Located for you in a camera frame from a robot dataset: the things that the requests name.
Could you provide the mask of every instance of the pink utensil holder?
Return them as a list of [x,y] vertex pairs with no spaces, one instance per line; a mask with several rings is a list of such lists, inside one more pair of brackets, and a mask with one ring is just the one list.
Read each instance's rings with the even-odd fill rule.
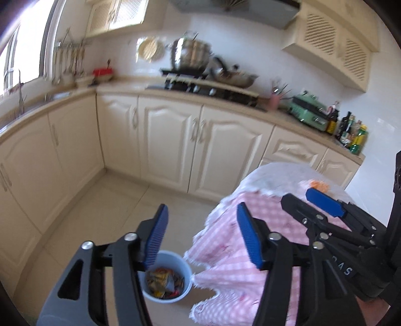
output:
[[272,94],[270,96],[270,100],[269,100],[269,103],[267,105],[267,110],[268,111],[277,110],[278,109],[278,105],[279,105],[282,97],[283,97],[282,95]]

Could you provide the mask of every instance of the blue gripper pad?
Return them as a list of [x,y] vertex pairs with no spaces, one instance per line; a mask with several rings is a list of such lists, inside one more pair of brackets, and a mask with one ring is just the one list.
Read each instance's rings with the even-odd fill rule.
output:
[[245,203],[240,203],[237,206],[237,221],[242,237],[244,238],[249,259],[258,269],[261,269],[263,266],[262,237],[261,234],[258,234],[258,226]]
[[333,217],[342,218],[345,213],[338,201],[314,188],[306,191],[306,199]]
[[154,218],[152,230],[145,242],[145,268],[148,269],[152,266],[162,245],[164,234],[166,233],[168,224],[168,208],[166,205],[161,204]]

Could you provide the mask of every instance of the stainless steel pot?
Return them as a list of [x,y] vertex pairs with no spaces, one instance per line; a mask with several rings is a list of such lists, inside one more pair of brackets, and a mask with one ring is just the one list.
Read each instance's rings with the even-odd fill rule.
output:
[[171,48],[171,66],[173,70],[195,70],[203,73],[209,63],[211,46],[208,43],[189,37],[188,33],[175,40]]
[[216,71],[211,68],[210,74],[213,79],[219,83],[239,88],[248,88],[252,86],[259,77],[258,75],[253,75],[245,71],[239,71],[238,65],[234,65],[232,70],[228,70],[226,64],[220,57],[213,57],[213,60],[216,61],[221,68]]

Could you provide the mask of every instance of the range hood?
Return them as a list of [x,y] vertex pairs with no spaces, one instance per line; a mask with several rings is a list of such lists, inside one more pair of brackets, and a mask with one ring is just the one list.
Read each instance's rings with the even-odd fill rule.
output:
[[222,14],[284,29],[300,10],[294,0],[169,0],[182,12]]

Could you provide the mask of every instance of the tile floor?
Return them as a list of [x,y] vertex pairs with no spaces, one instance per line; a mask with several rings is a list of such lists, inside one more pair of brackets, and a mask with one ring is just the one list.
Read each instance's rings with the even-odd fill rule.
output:
[[[161,203],[170,211],[161,249],[183,255],[190,248],[192,237],[203,229],[215,205],[136,184],[112,173],[104,175],[69,212],[44,246],[25,285],[14,295],[17,308],[28,316],[37,317],[49,291],[84,241],[91,240],[98,245],[113,242],[136,230],[142,220],[153,217]],[[106,271],[106,284],[110,326],[117,326],[110,270]],[[146,303],[155,326],[189,326],[194,325],[188,318],[192,305],[213,295],[212,291],[193,288],[175,304]]]

